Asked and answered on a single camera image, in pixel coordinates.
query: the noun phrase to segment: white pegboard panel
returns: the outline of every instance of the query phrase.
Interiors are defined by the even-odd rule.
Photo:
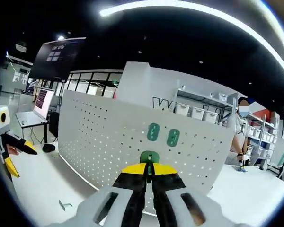
[[[156,141],[147,139],[151,123],[160,126]],[[180,131],[169,147],[170,129]],[[114,99],[65,91],[59,120],[59,152],[97,188],[112,185],[120,171],[139,163],[145,150],[177,169],[185,185],[207,194],[229,153],[233,133],[222,126]],[[151,184],[145,211],[155,213]]]

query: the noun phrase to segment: white desk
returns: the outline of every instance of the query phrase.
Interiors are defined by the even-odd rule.
[[[78,177],[64,161],[53,158],[57,153],[11,156],[20,178],[13,178],[14,187],[23,208],[39,226],[61,223],[76,213],[77,206],[95,192]],[[218,202],[224,216],[237,223],[260,226],[274,211],[284,196],[284,182],[267,171],[247,167],[249,172],[237,172],[224,165],[209,197]],[[66,207],[62,203],[71,203]],[[144,215],[141,227],[159,227],[156,217]]]

